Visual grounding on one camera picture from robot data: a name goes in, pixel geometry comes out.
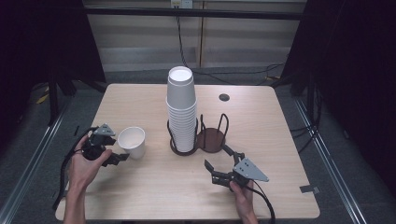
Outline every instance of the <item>wall outlet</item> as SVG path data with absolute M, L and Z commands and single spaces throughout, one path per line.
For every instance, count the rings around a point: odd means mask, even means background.
M 171 8 L 181 8 L 181 0 L 171 0 Z
M 192 0 L 181 0 L 181 8 L 192 8 Z

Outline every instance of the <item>human hand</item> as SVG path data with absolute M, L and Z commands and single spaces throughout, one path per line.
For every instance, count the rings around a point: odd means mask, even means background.
M 85 135 L 78 142 L 75 151 L 82 149 L 87 140 L 88 135 Z M 81 151 L 76 152 L 72 157 L 72 162 L 69 168 L 69 190 L 85 190 L 95 179 L 102 163 L 110 157 L 111 153 L 111 149 L 107 149 L 98 159 L 89 161 L 84 158 Z
M 253 181 L 249 181 L 247 186 L 253 189 Z M 238 184 L 231 181 L 230 187 L 235 194 L 235 206 L 238 216 L 244 224 L 258 223 L 253 209 L 253 192 L 244 188 L 241 189 Z

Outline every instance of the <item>wall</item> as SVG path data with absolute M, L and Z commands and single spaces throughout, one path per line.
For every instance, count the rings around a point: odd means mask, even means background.
M 170 0 L 86 0 L 85 6 L 170 7 Z M 304 0 L 193 1 L 193 8 L 303 12 Z M 106 72 L 167 69 L 182 65 L 177 19 L 154 16 L 89 15 Z M 180 18 L 189 67 L 265 66 L 283 63 L 298 21 Z

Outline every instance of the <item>wooden table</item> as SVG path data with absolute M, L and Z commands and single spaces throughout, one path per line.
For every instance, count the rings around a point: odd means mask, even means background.
M 244 152 L 270 179 L 259 182 L 273 205 L 276 218 L 315 218 L 318 205 L 290 135 L 274 90 L 270 87 L 196 85 L 197 116 L 204 114 L 206 128 L 217 128 L 225 113 L 230 119 L 226 143 Z M 222 93 L 228 102 L 219 99 Z M 204 167 L 228 173 L 233 158 L 198 149 L 188 157 L 176 155 L 166 129 L 166 85 L 112 84 L 108 86 L 92 126 L 107 123 L 116 133 L 130 126 L 146 132 L 146 154 L 118 166 L 102 167 L 86 194 L 87 219 L 118 220 L 220 220 L 238 219 L 234 196 L 211 183 Z M 124 153 L 116 143 L 116 153 Z M 269 218 L 264 200 L 254 196 L 259 218 Z M 64 200 L 56 217 L 64 217 Z

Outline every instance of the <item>stack of white cups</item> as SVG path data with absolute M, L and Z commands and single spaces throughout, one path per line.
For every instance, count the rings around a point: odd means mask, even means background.
M 169 128 L 177 151 L 194 149 L 196 106 L 192 71 L 183 66 L 169 71 L 166 103 L 168 105 Z

